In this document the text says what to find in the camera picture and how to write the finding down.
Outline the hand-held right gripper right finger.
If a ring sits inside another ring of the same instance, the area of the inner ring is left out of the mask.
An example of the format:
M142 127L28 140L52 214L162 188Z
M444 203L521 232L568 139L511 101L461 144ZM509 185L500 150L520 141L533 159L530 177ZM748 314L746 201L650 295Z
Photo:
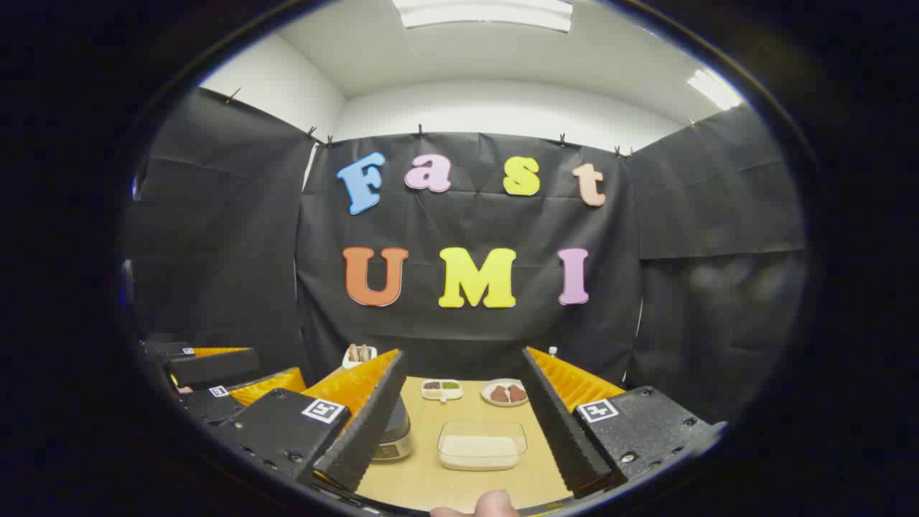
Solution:
M627 391L530 347L522 350L518 378L575 498L656 474L715 442L726 427L656 387Z

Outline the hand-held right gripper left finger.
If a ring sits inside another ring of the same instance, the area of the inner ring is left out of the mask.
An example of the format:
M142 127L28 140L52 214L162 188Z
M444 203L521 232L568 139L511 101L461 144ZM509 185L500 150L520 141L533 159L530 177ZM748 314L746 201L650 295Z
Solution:
M303 391L274 387L216 426L226 444L301 485L357 491L406 378L394 349Z

